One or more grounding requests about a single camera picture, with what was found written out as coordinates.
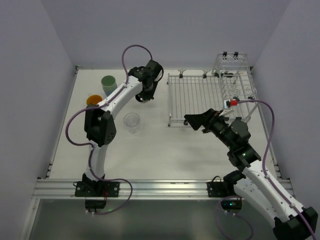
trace wire dish rack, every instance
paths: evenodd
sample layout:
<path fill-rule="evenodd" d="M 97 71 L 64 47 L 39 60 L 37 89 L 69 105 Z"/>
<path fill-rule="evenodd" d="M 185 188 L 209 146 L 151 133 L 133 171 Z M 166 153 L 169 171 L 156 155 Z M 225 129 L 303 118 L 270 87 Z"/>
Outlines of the wire dish rack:
<path fill-rule="evenodd" d="M 186 114 L 201 114 L 212 108 L 214 110 L 230 110 L 226 117 L 233 121 L 241 117 L 244 122 L 258 105 L 244 103 L 228 108 L 225 100 L 256 99 L 251 67 L 246 53 L 222 52 L 217 55 L 211 71 L 203 70 L 203 75 L 184 75 L 185 69 L 177 75 L 168 74 L 169 86 L 169 122 L 183 123 Z"/>

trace metal extrusion frame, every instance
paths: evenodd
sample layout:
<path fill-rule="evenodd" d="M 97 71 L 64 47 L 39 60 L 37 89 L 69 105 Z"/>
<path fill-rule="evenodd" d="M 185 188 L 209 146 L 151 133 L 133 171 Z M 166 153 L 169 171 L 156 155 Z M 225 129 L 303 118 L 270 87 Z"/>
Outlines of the metal extrusion frame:
<path fill-rule="evenodd" d="M 32 199 L 50 200 L 103 200 L 103 197 L 75 197 L 74 182 L 79 179 L 39 179 Z M 133 186 L 133 200 L 212 200 L 208 197 L 207 182 L 211 180 L 130 180 Z M 278 180 L 294 195 L 290 180 Z M 113 200 L 125 200 L 130 194 L 130 186 L 120 183 L 119 197 Z"/>

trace transparent cup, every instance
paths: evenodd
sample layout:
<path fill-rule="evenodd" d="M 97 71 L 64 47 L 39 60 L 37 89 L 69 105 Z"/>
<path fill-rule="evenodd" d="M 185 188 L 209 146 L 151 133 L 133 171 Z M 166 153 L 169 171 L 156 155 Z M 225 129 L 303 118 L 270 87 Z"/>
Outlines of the transparent cup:
<path fill-rule="evenodd" d="M 101 79 L 101 84 L 105 95 L 108 97 L 117 89 L 117 83 L 114 76 L 108 75 Z"/>
<path fill-rule="evenodd" d="M 123 118 L 123 123 L 127 127 L 127 130 L 135 134 L 140 130 L 140 117 L 138 114 L 130 112 Z"/>

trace black mounting bracket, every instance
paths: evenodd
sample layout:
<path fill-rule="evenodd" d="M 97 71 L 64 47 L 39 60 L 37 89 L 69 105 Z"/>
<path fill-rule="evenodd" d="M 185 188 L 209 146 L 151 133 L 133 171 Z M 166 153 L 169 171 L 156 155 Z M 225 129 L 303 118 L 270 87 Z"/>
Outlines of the black mounting bracket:
<path fill-rule="evenodd" d="M 76 182 L 74 196 L 76 197 L 107 197 L 117 198 L 119 195 L 120 183 L 118 181 L 98 181 L 99 189 L 92 189 L 83 181 Z"/>
<path fill-rule="evenodd" d="M 208 181 L 206 187 L 209 198 L 225 198 L 228 196 L 223 181 Z"/>
<path fill-rule="evenodd" d="M 75 186 L 74 196 L 76 197 L 117 198 L 119 195 L 120 183 L 118 181 L 91 180 L 84 173 L 82 175 L 82 180 L 74 182 L 73 186 Z"/>

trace black clip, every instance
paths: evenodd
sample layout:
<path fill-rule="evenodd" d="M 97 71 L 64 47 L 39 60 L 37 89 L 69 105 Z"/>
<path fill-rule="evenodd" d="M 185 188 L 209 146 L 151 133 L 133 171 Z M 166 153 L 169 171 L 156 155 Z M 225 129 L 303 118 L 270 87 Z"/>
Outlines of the black clip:
<path fill-rule="evenodd" d="M 184 73 L 185 69 L 179 69 L 178 71 L 180 72 L 179 79 L 183 79 L 184 78 L 183 73 Z"/>

